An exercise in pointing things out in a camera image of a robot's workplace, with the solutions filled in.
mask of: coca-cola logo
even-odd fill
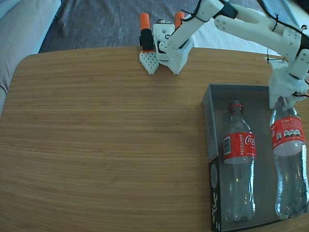
[[[255,146],[255,139],[249,134],[245,139],[245,144]]]

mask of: couch cushion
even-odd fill
[[[21,0],[0,0],[0,19],[15,7]]]
[[[0,86],[7,92],[18,63],[46,33],[60,0],[22,0],[0,20]]]

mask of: red label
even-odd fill
[[[249,132],[229,134],[224,137],[224,160],[234,157],[255,157],[255,136]]]
[[[273,149],[285,142],[305,141],[305,134],[301,120],[297,117],[284,117],[270,127]]]

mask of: empty plastic bottle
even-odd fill
[[[232,101],[229,127],[224,137],[224,163],[228,182],[224,218],[229,222],[245,222],[253,219],[255,202],[253,195],[255,137],[243,117],[240,101]]]

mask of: open box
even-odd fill
[[[255,216],[252,221],[227,223],[223,213],[226,207],[227,177],[223,156],[223,138],[229,123],[228,104],[240,100],[244,117],[255,134],[256,160],[254,167]],[[268,87],[209,85],[204,99],[204,115],[211,183],[211,228],[227,232],[259,227],[279,221],[275,212],[277,173],[272,151],[268,107]]]

